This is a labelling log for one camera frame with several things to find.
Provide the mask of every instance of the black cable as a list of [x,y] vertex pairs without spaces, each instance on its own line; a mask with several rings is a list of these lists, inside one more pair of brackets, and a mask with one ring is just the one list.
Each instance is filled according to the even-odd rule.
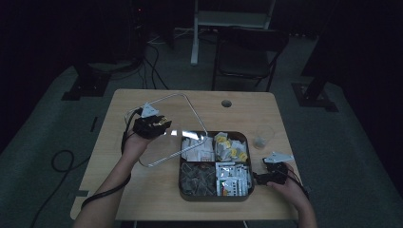
[[[67,169],[60,169],[60,168],[56,167],[56,165],[54,163],[56,158],[59,155],[63,154],[63,153],[68,153],[71,156],[71,160],[70,160],[70,163],[68,164]],[[48,196],[48,198],[45,200],[45,202],[41,205],[39,210],[36,212],[36,215],[33,218],[32,223],[30,224],[31,228],[35,226],[36,220],[38,219],[38,217],[41,214],[42,210],[45,208],[45,206],[50,201],[50,199],[53,197],[53,195],[56,194],[56,192],[59,190],[60,186],[62,186],[62,183],[65,181],[65,179],[66,179],[67,175],[69,174],[69,172],[73,171],[74,169],[76,169],[76,168],[80,167],[81,165],[83,165],[84,163],[88,162],[89,158],[90,157],[86,158],[85,160],[81,161],[77,165],[73,166],[73,164],[74,164],[74,154],[70,150],[61,150],[61,151],[58,151],[55,155],[53,155],[53,158],[51,159],[51,167],[53,168],[54,171],[59,172],[59,173],[65,173],[65,175],[62,177],[62,179],[60,180],[60,182],[57,185],[57,187],[53,190],[53,192]]]
[[306,189],[302,186],[302,184],[301,184],[299,178],[297,177],[296,173],[294,173],[292,170],[288,169],[288,171],[291,171],[291,172],[294,174],[295,177],[293,178],[293,177],[291,177],[290,175],[285,174],[285,173],[283,173],[283,172],[281,172],[281,171],[279,171],[279,170],[276,170],[276,171],[277,171],[278,173],[280,173],[281,175],[286,176],[286,177],[289,178],[291,181],[295,182],[295,183],[300,187],[300,189],[302,190],[302,192],[305,194],[306,198],[309,199],[308,191],[306,191]]
[[154,85],[154,89],[157,89],[157,87],[155,86],[155,81],[154,81],[154,69],[155,69],[155,66],[157,65],[158,58],[160,58],[160,52],[157,50],[156,47],[149,45],[149,44],[147,44],[147,45],[150,46],[151,48],[154,48],[154,50],[157,54],[157,56],[155,57],[153,66],[150,64],[150,62],[148,62],[148,60],[146,58],[144,58],[147,61],[147,63],[151,66],[151,68],[153,69],[153,70],[151,70],[151,81],[152,81],[152,84]]
[[121,190],[122,188],[124,188],[130,182],[130,179],[131,179],[131,174],[129,174],[128,177],[126,178],[126,180],[123,183],[121,183],[120,185],[118,185],[118,186],[116,186],[116,187],[114,187],[114,188],[112,188],[110,190],[107,190],[105,192],[98,193],[98,194],[96,194],[96,195],[94,195],[92,197],[87,198],[86,200],[84,200],[83,204],[81,204],[81,209],[83,210],[83,208],[87,204],[89,204],[90,202],[92,202],[94,200],[104,198],[106,196],[109,196],[109,195]]
[[[149,46],[150,46],[151,48],[153,48],[153,49],[156,51],[156,53],[157,53],[157,57],[155,58],[155,61],[154,61],[154,66],[151,65],[151,63],[150,63],[146,58],[144,58],[144,59],[145,59],[145,61],[151,66],[151,68],[152,68],[152,70],[153,70],[152,72],[155,71],[155,73],[157,74],[157,76],[158,76],[158,78],[160,79],[160,81],[161,81],[161,83],[163,84],[163,86],[164,86],[166,89],[169,90],[168,86],[166,86],[165,82],[164,82],[163,79],[161,78],[160,73],[158,73],[157,69],[155,68],[155,66],[156,66],[156,64],[157,64],[157,61],[158,61],[158,58],[159,58],[159,56],[160,56],[160,52],[158,51],[158,49],[157,49],[156,47],[151,46],[151,45],[149,45]],[[154,82],[153,73],[151,73],[151,79],[152,79],[153,82]]]

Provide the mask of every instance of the controller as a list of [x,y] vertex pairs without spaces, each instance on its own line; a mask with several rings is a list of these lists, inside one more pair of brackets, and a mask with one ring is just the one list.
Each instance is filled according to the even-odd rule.
[[255,178],[258,184],[266,184],[267,182],[275,182],[278,184],[284,184],[288,178],[288,168],[284,162],[270,163],[263,162],[266,164],[267,174],[257,174],[253,173],[253,177]]
[[157,116],[158,110],[151,107],[149,104],[145,104],[144,108],[138,108],[133,111],[130,116],[128,123],[126,124],[126,129],[124,135],[122,136],[121,151],[124,153],[125,142],[128,135],[128,129],[134,115],[139,115],[140,117],[134,121],[133,132],[138,134],[144,139],[152,140],[165,133],[165,130],[169,128],[172,121],[166,119],[165,116]]
[[134,121],[133,132],[139,136],[152,140],[165,133],[165,130],[171,126],[172,121],[165,116],[141,117]]

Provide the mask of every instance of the yellow snack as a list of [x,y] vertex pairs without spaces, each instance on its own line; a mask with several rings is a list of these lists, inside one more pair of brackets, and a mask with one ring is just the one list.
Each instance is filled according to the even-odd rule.
[[239,158],[242,162],[246,162],[246,160],[248,159],[248,156],[246,155],[245,152],[241,152],[239,155]]
[[224,143],[227,139],[225,136],[217,136],[216,141],[217,143]]
[[236,157],[237,156],[237,149],[236,148],[231,148],[231,157]]

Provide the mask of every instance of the food tray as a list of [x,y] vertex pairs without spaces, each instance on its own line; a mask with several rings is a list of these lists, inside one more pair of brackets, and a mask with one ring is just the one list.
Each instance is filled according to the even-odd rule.
[[[246,137],[240,132],[228,132],[222,131],[227,134],[227,138],[231,141],[240,141],[245,145],[245,153],[247,159],[244,161],[219,161],[220,157],[215,156],[213,161],[187,161],[183,157],[180,158],[179,164],[179,189],[181,197],[187,201],[244,201],[252,194],[255,185],[253,182],[252,164],[250,160],[250,153],[248,148],[248,142]],[[208,137],[214,138],[219,131],[209,131]],[[216,142],[213,142],[213,149],[216,152]],[[234,181],[234,188],[237,187],[237,193],[241,195],[227,195],[219,196],[221,194],[220,177],[217,175],[216,165],[228,164],[237,166],[237,169],[243,167],[243,175],[247,177],[247,187],[243,185],[241,190],[241,184],[236,185]]]

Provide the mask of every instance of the chair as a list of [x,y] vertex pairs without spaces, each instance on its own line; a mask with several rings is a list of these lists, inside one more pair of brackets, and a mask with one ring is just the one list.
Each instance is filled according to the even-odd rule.
[[288,40],[288,34],[278,30],[228,27],[219,31],[211,90],[220,75],[258,80],[255,86],[268,77],[268,92]]

